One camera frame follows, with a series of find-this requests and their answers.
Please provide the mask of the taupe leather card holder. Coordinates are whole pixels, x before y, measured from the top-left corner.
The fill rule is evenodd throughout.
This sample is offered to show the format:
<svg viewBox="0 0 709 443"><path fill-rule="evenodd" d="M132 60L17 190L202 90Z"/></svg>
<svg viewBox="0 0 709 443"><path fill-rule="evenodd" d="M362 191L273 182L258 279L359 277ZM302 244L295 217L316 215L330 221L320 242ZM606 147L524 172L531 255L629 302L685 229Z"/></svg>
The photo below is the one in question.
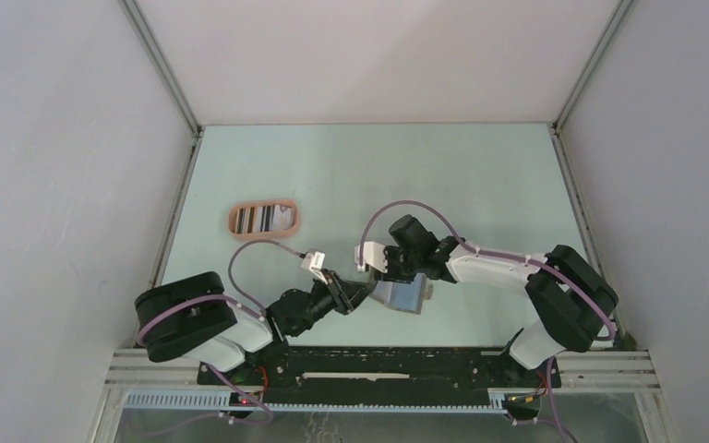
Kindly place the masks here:
<svg viewBox="0 0 709 443"><path fill-rule="evenodd" d="M433 284L423 274L417 274L411 282L378 281L369 296L388 309L412 315L420 315L423 304L432 298Z"/></svg>

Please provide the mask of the peach plastic card tray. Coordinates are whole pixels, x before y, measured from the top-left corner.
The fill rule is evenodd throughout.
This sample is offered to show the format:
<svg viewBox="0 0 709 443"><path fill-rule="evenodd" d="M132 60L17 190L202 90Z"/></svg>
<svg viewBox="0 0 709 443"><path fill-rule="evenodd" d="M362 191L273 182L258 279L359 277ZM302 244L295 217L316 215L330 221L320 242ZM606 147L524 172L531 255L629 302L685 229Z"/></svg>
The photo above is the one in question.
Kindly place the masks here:
<svg viewBox="0 0 709 443"><path fill-rule="evenodd" d="M294 207L295 210L295 216L294 216L294 226L288 230L285 231L279 231L279 232L267 232L267 233L243 233L243 234L238 234L234 232L234 225L235 225L235 217L236 213L242 209L242 208L247 208L247 207L256 207L256 206L262 206L262 205L273 205L273 204L278 204L278 205L284 205L284 206L291 206ZM300 228L300 209L297 203L289 198L277 198L277 199L268 199L268 200L258 200L258 201L249 201L249 202L244 202L237 204L230 208L228 215L227 215L227 230L228 232L233 236L233 238L237 239L238 241L251 241L251 240L258 240L258 239L279 239L279 238L285 238L289 236L295 235Z"/></svg>

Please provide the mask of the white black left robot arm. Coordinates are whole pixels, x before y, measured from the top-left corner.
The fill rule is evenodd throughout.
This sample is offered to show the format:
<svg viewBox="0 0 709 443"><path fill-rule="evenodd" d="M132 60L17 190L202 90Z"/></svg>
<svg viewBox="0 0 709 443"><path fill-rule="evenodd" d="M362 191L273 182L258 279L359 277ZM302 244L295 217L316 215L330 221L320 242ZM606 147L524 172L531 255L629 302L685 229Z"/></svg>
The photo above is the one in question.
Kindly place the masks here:
<svg viewBox="0 0 709 443"><path fill-rule="evenodd" d="M311 330L329 313L353 313L377 286L375 278L348 281L325 269L308 291L290 289L265 312L225 294L213 271L139 295L137 343L153 363L190 358L210 364L233 384L253 377L253 357Z"/></svg>

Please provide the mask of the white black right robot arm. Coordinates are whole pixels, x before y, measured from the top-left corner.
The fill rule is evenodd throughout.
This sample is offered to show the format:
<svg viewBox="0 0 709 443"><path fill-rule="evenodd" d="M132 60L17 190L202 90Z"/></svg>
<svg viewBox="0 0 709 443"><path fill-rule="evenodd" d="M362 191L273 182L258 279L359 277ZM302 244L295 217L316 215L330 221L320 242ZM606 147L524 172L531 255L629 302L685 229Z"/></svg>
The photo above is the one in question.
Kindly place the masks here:
<svg viewBox="0 0 709 443"><path fill-rule="evenodd" d="M389 229L393 245L364 243L362 262L384 281L487 283L523 296L537 319L509 341L499 364L503 379L522 386L546 360L565 351L588 352L611 341L611 316L619 298L604 278L572 247L525 255L483 248L452 234L437 238L416 217L405 215Z"/></svg>

